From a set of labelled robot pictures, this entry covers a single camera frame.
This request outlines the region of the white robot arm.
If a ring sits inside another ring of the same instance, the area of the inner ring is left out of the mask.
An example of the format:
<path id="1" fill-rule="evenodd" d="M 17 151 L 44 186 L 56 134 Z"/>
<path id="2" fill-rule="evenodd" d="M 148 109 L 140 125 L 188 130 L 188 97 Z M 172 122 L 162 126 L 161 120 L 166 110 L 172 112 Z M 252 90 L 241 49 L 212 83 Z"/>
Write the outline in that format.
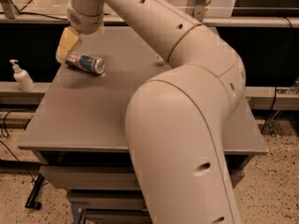
<path id="1" fill-rule="evenodd" d="M 244 96 L 239 55 L 164 0 L 70 0 L 56 58 L 92 34 L 110 6 L 170 68 L 145 82 L 126 111 L 135 174 L 153 224 L 241 224 L 223 130 Z"/>

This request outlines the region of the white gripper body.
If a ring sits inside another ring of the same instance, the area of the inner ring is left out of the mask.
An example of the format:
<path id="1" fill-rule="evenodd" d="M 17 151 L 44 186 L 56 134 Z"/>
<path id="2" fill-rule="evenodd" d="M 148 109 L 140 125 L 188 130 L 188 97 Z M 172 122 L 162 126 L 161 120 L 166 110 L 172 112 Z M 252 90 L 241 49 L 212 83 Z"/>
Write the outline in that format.
<path id="1" fill-rule="evenodd" d="M 72 28 L 79 33 L 89 35 L 94 33 L 103 24 L 104 4 L 100 3 L 94 6 L 84 6 L 79 11 L 71 3 L 67 5 L 67 20 Z"/>

